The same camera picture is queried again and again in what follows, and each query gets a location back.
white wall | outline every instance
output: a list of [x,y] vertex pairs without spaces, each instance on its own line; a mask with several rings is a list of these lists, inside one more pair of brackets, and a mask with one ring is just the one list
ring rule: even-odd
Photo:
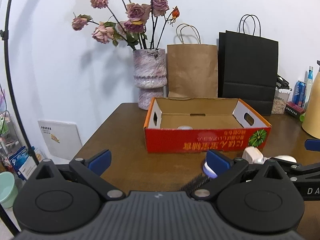
[[[195,25],[208,44],[216,44],[219,32],[235,31],[242,15],[257,15],[262,36],[279,41],[279,74],[291,86],[320,59],[320,0],[168,1],[170,8],[178,5],[180,9],[176,26]],[[126,19],[121,0],[109,0],[109,5],[120,20]],[[73,31],[73,12],[90,14],[97,22],[111,15],[107,9],[91,8],[89,0],[12,1],[9,50],[14,90],[28,137],[45,152],[38,119],[75,122],[85,143],[119,104],[137,101],[130,48],[123,43],[118,48],[97,43],[90,36],[94,25]],[[178,41],[175,28],[167,26],[160,47]]]

blue gripper pad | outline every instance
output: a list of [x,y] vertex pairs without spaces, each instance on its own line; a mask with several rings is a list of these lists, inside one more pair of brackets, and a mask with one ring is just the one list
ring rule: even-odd
[[320,152],[320,140],[308,139],[304,142],[304,147],[309,151]]
[[207,151],[206,161],[210,169],[212,169],[218,176],[230,169],[234,164],[233,160],[216,150]]
[[109,150],[104,150],[87,160],[86,164],[90,171],[101,176],[101,174],[111,165],[111,152]]

pink rose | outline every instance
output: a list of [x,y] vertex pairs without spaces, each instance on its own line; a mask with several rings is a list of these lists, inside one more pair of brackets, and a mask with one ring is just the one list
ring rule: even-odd
[[118,32],[119,32],[120,35],[123,35],[123,36],[126,35],[126,33],[124,32],[124,30],[126,30],[126,29],[125,29],[125,26],[124,26],[124,22],[120,22],[120,24],[117,23],[117,24],[116,24],[116,29],[118,30]]
[[108,0],[90,0],[91,6],[93,8],[106,8],[108,5]]
[[124,22],[124,27],[127,31],[131,33],[143,33],[144,32],[144,27],[143,23],[141,24],[135,24],[137,22],[131,22],[130,20],[127,20]]
[[167,0],[152,0],[152,12],[155,17],[164,16],[165,12],[169,10]]
[[129,3],[127,4],[127,15],[128,18],[133,21],[142,21],[144,24],[146,24],[147,20],[150,16],[151,11],[151,5],[148,4],[135,4],[135,3]]
[[103,44],[109,43],[109,39],[113,40],[113,34],[115,33],[112,27],[105,27],[103,22],[100,22],[99,26],[96,27],[94,33],[92,33],[92,38],[101,42]]
[[88,19],[87,19],[87,18],[80,18],[80,17],[78,16],[78,17],[74,18],[73,21],[72,21],[72,28],[73,28],[75,31],[82,30],[82,28],[83,28],[85,25],[88,25]]

black bristles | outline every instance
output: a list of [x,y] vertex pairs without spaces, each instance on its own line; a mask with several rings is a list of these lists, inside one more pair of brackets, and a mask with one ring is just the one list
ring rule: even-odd
[[200,188],[202,185],[206,184],[209,182],[211,179],[204,175],[204,174],[199,174],[195,178],[193,178],[188,184],[184,185],[179,189],[179,191],[185,191],[188,196],[198,188]]

brown wooden table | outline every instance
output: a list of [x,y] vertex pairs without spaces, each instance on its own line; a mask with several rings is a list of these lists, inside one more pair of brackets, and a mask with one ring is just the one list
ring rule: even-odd
[[[128,193],[130,190],[176,191],[201,173],[205,153],[148,154],[143,123],[147,112],[137,104],[121,104],[97,129],[76,155],[89,158],[103,149],[112,152],[112,164],[102,178]],[[320,153],[307,151],[304,141],[311,138],[301,123],[287,114],[271,115],[272,124],[263,155],[291,155],[303,165],[320,162]],[[226,152],[231,159],[242,152]],[[298,232],[307,240],[320,239],[320,201],[306,201]]]

